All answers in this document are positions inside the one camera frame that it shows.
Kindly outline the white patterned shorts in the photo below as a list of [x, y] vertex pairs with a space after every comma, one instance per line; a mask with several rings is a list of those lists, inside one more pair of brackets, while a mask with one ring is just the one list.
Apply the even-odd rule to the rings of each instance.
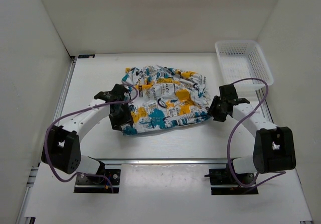
[[198, 124], [210, 118], [211, 96], [200, 73], [159, 65], [127, 68], [121, 82], [127, 85], [133, 124], [124, 135], [138, 135]]

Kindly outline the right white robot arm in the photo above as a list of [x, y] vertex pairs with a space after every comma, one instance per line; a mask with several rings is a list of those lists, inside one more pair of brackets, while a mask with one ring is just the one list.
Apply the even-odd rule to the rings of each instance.
[[236, 184], [245, 173], [271, 173], [292, 170], [296, 157], [292, 130], [279, 127], [254, 110], [245, 98], [239, 98], [232, 84], [219, 87], [208, 113], [214, 121], [224, 122], [227, 116], [237, 120], [254, 137], [251, 156], [231, 160], [231, 168], [225, 171], [228, 182]]

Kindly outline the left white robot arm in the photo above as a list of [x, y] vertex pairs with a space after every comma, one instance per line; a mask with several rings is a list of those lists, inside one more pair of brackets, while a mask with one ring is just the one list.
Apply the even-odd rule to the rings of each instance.
[[105, 171], [98, 159], [81, 154], [80, 143], [101, 120], [110, 119], [112, 129], [121, 131], [133, 125], [129, 104], [138, 97], [138, 90], [129, 84], [116, 84], [111, 91], [101, 91], [89, 106], [56, 119], [47, 128], [42, 162], [49, 165], [61, 182], [66, 182], [58, 171], [88, 176], [94, 184], [103, 182]]

